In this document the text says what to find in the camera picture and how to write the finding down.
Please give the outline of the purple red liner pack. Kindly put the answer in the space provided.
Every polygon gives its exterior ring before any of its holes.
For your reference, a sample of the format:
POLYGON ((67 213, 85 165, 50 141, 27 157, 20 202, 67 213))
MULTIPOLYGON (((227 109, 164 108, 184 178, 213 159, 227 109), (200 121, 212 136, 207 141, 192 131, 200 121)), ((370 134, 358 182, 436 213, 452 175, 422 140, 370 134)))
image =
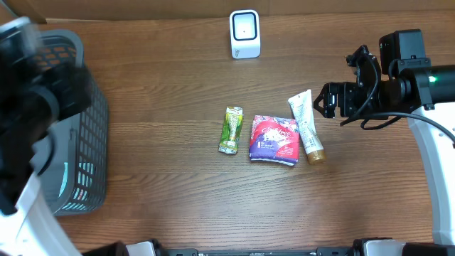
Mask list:
POLYGON ((295 119, 255 115, 249 157, 294 166, 299 161, 299 131, 295 119))

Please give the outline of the green yellow snack packet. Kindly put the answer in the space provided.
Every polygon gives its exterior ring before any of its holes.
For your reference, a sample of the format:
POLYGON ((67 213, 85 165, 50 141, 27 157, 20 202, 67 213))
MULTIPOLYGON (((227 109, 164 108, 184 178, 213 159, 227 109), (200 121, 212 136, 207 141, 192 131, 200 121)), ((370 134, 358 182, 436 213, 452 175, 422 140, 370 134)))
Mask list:
POLYGON ((243 123, 243 108, 227 107, 218 151, 236 154, 243 123))

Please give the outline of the white tube gold cap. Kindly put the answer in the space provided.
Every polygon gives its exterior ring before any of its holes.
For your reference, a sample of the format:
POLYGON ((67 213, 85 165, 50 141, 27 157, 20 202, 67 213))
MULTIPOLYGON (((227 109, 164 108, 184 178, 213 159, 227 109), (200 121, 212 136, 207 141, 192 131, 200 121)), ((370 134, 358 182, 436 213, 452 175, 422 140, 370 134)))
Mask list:
POLYGON ((326 160, 324 147, 317 136, 311 90, 306 90, 288 99, 296 120, 308 163, 320 164, 326 160))

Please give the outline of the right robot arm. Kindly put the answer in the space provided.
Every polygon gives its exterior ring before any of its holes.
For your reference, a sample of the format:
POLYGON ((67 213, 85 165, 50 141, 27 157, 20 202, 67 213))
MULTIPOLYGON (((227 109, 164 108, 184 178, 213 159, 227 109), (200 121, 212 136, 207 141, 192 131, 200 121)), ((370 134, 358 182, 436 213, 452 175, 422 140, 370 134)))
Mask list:
POLYGON ((422 31, 395 31, 379 40, 380 54, 361 45, 346 56, 354 82, 329 82, 313 107, 325 118, 339 111, 341 126, 359 121, 376 130, 406 119, 417 142, 432 202, 432 242, 361 238, 333 255, 454 254, 454 66, 432 65, 422 31))

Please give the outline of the mint green tissue pack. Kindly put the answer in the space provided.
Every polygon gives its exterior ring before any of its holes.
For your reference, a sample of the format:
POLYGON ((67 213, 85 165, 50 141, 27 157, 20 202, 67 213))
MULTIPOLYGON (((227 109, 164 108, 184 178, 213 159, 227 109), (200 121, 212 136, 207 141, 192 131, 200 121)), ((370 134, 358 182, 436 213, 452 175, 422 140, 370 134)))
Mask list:
POLYGON ((68 182, 68 162, 65 162, 64 163, 64 172, 63 172, 63 178, 62 178, 62 183, 60 185, 60 190, 59 190, 59 194, 58 194, 58 197, 61 197, 63 192, 65 191, 65 187, 67 186, 67 182, 68 182))

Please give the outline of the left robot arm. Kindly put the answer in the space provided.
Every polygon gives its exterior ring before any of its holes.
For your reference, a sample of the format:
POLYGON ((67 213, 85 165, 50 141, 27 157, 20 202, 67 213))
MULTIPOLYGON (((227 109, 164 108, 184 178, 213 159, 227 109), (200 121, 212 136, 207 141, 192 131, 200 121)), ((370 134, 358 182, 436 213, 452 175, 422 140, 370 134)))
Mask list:
POLYGON ((77 255, 63 215, 107 194, 109 107, 69 30, 1 26, 1 254, 77 255))

